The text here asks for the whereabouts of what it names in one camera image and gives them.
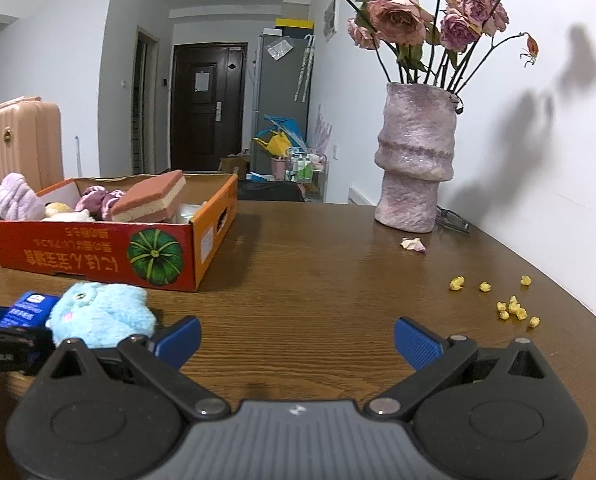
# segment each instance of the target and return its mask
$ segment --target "green pumpkin illustration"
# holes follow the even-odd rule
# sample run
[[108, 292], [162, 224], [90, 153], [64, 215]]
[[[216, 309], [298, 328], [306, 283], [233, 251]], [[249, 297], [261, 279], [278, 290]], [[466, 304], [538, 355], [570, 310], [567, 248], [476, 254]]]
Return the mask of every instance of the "green pumpkin illustration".
[[145, 229], [132, 236], [127, 257], [134, 272], [154, 286], [171, 285], [184, 266], [182, 247], [160, 229]]

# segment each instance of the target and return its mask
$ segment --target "light blue plush toy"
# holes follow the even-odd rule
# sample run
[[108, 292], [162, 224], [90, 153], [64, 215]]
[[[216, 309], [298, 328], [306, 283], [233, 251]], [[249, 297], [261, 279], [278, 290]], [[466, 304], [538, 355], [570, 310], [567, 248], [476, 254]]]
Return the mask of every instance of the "light blue plush toy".
[[146, 299], [137, 286], [76, 283], [56, 303], [46, 326], [56, 346], [78, 337], [89, 348], [115, 348], [133, 334], [153, 335], [156, 318]]

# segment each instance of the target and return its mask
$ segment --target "black eyeglasses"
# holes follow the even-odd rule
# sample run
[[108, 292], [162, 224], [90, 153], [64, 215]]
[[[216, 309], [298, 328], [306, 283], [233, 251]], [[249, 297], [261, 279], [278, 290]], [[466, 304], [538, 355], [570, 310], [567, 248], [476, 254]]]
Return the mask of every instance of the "black eyeglasses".
[[447, 229], [458, 231], [459, 233], [469, 236], [469, 222], [467, 222], [458, 213], [449, 211], [449, 209], [443, 209], [440, 206], [437, 207], [436, 223]]

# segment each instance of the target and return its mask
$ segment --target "red cardboard box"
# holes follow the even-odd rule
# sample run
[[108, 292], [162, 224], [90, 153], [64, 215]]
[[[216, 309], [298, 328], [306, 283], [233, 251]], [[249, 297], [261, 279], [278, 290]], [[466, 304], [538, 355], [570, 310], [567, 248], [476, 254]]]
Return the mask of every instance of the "red cardboard box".
[[[149, 178], [69, 179], [38, 193], [76, 205], [89, 186], [127, 190]], [[189, 224], [0, 220], [0, 265], [7, 269], [192, 292], [236, 216], [238, 179], [185, 175], [184, 203], [203, 204]]]

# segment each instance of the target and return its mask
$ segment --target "metal pivot bolt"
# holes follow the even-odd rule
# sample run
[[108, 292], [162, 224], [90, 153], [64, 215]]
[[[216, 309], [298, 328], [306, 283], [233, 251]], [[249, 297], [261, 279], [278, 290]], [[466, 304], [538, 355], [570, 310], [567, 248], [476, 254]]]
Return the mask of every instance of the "metal pivot bolt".
[[369, 403], [369, 409], [378, 415], [393, 415], [400, 409], [400, 403], [391, 397], [379, 397]]
[[201, 415], [220, 415], [227, 409], [227, 403], [218, 397], [200, 399], [194, 409]]

